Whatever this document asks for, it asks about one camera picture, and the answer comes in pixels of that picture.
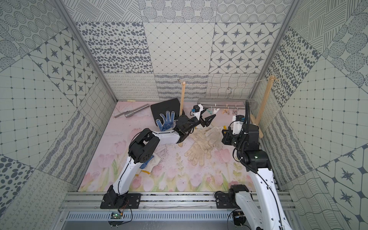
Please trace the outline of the grey clip hanger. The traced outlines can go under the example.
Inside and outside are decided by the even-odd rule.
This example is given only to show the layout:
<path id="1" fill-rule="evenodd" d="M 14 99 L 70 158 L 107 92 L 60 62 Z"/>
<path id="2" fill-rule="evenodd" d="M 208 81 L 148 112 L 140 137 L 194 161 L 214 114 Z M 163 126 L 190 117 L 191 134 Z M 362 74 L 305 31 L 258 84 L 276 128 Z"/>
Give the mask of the grey clip hanger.
<path id="1" fill-rule="evenodd" d="M 204 108 L 216 108 L 216 109 L 224 109 L 228 107 L 230 110 L 232 108 L 237 107 L 238 110 L 245 110 L 245 102 L 249 102 L 249 107 L 251 110 L 257 109 L 259 103 L 254 99 L 240 99 L 240 98 L 230 98 L 232 95 L 232 88 L 228 87 L 226 89 L 225 98 L 211 98 L 204 97 L 197 100 L 197 104 L 202 104 Z"/>

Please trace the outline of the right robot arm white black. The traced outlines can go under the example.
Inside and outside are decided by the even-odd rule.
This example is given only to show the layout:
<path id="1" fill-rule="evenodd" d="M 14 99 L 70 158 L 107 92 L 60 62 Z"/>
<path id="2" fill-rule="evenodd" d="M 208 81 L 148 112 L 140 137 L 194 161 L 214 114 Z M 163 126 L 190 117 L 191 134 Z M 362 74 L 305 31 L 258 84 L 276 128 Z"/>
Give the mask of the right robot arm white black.
<path id="1" fill-rule="evenodd" d="M 274 181 L 267 153 L 260 149 L 259 127 L 251 123 L 250 103 L 245 101 L 245 115 L 236 116 L 222 131 L 224 145 L 234 147 L 238 162 L 249 172 L 256 188 L 258 204 L 245 185 L 233 185 L 229 200 L 244 214 L 251 230 L 290 230 Z"/>

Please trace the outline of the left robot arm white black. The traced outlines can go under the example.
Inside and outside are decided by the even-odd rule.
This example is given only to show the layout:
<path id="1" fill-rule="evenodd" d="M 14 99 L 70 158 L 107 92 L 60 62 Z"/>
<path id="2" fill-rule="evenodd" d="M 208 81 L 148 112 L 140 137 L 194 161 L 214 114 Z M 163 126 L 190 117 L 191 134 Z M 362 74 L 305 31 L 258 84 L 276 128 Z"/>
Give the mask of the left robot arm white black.
<path id="1" fill-rule="evenodd" d="M 130 143 L 125 166 L 118 179 L 110 185 L 102 204 L 109 208 L 113 206 L 117 208 L 119 202 L 125 201 L 125 196 L 138 169 L 148 162 L 158 145 L 181 143 L 194 131 L 195 127 L 198 125 L 208 127 L 215 117 L 215 115 L 210 115 L 203 118 L 202 115 L 199 115 L 199 117 L 188 118 L 186 115 L 181 115 L 172 131 L 153 132 L 149 128 L 142 130 Z"/>

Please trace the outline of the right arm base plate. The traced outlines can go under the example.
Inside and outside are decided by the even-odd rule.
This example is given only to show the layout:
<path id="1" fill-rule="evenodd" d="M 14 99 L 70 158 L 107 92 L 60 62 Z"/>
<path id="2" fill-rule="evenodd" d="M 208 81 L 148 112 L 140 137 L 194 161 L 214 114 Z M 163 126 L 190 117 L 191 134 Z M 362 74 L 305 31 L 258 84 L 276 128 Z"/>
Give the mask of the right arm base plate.
<path id="1" fill-rule="evenodd" d="M 235 209 L 239 208 L 234 201 L 231 201 L 228 193 L 217 191 L 214 193 L 217 209 Z"/>

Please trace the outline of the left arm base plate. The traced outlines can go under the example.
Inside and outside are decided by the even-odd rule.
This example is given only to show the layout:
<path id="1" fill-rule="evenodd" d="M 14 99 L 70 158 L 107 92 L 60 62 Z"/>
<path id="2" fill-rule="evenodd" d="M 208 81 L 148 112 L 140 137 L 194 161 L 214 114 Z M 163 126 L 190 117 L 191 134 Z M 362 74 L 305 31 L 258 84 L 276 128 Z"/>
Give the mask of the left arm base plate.
<path id="1" fill-rule="evenodd" d="M 106 193 L 100 205 L 100 209 L 138 209 L 142 194 L 126 193 L 124 195 L 117 195 L 115 193 Z"/>

